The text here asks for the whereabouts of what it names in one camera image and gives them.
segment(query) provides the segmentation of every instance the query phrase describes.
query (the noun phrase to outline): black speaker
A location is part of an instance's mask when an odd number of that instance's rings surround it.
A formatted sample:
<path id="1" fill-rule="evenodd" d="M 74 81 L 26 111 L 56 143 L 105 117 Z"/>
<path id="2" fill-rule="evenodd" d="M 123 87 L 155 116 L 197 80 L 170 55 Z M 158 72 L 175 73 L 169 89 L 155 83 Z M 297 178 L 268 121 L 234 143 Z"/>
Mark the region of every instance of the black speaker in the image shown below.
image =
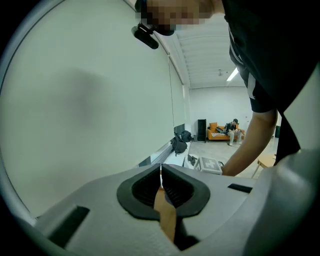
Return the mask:
<path id="1" fill-rule="evenodd" d="M 197 140 L 198 141 L 206 141 L 206 131 L 207 131 L 207 120 L 206 119 L 198 119 L 198 133 Z"/>

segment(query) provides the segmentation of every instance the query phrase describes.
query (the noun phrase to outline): black backpack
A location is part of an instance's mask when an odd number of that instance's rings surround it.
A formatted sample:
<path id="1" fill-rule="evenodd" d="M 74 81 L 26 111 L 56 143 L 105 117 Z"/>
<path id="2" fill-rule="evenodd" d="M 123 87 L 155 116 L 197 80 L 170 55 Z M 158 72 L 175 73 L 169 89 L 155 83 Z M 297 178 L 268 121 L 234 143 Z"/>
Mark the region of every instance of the black backpack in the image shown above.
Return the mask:
<path id="1" fill-rule="evenodd" d="M 187 130 L 184 130 L 182 133 L 181 133 L 181 139 L 184 141 L 184 142 L 190 142 L 192 137 L 191 137 L 191 133 Z"/>
<path id="2" fill-rule="evenodd" d="M 174 138 L 170 140 L 170 142 L 175 155 L 185 152 L 188 147 L 187 143 L 185 143 L 176 133 L 174 133 Z"/>

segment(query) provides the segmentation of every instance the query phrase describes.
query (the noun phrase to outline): floor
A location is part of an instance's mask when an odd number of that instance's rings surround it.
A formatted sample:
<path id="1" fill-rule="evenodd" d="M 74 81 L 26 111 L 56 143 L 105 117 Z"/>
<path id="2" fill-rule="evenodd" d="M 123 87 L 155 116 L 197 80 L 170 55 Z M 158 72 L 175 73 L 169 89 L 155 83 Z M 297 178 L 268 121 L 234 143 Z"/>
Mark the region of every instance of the floor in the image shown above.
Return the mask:
<path id="1" fill-rule="evenodd" d="M 278 138 L 272 138 L 261 154 L 275 154 L 278 148 L 278 140 Z M 194 154 L 201 157 L 215 158 L 225 164 L 240 146 L 235 143 L 233 146 L 229 146 L 227 144 L 228 142 L 228 140 L 209 140 L 206 143 L 204 141 L 193 141 L 190 146 L 189 155 Z M 253 163 L 243 172 L 239 173 L 237 177 L 251 178 L 258 166 L 257 161 L 258 160 L 253 161 Z M 257 179 L 262 170 L 263 168 L 259 167 L 253 178 Z"/>

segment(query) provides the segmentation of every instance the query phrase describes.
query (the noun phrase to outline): wooden stool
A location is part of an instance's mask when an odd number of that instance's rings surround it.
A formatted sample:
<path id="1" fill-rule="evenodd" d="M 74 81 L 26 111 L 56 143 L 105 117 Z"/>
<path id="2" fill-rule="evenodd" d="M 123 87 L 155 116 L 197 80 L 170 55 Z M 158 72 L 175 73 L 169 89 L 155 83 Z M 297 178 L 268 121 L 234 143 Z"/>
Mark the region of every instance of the wooden stool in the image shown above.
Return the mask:
<path id="1" fill-rule="evenodd" d="M 251 179 L 255 176 L 256 172 L 258 171 L 259 167 L 262 168 L 268 168 L 274 166 L 276 159 L 274 159 L 275 155 L 274 154 L 265 154 L 265 155 L 260 155 L 258 157 L 258 166 L 256 167 Z"/>

